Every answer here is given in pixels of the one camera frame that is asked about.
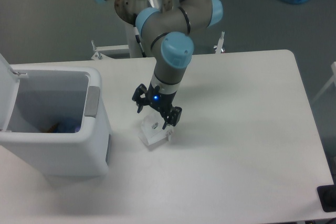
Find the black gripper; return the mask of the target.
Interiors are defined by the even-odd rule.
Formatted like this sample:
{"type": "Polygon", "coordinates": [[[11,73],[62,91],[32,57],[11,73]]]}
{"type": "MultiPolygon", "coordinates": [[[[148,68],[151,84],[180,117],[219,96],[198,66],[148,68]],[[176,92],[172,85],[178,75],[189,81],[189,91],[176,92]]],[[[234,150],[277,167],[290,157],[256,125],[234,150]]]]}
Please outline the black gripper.
{"type": "Polygon", "coordinates": [[[168,125],[176,126],[182,114],[181,107],[172,106],[175,95],[176,92],[171,94],[160,93],[157,88],[151,84],[148,89],[144,84],[140,84],[132,96],[132,101],[134,101],[138,107],[137,113],[140,113],[143,107],[147,105],[158,111],[164,119],[162,126],[164,130],[168,125]]]}

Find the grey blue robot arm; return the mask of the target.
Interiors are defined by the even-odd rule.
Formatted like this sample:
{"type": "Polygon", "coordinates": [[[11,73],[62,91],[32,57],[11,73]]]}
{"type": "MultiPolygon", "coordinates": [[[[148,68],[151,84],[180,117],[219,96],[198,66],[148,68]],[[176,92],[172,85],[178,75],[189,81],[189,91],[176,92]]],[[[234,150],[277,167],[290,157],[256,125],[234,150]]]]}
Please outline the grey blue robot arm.
{"type": "Polygon", "coordinates": [[[182,114],[182,109],[172,103],[193,55],[190,34],[218,23],[223,17],[220,0],[179,0],[179,3],[168,11],[164,11],[161,0],[128,0],[126,6],[140,41],[156,59],[150,85],[139,85],[132,99],[139,111],[148,105],[160,113],[164,125],[171,126],[177,125],[182,114]]]}

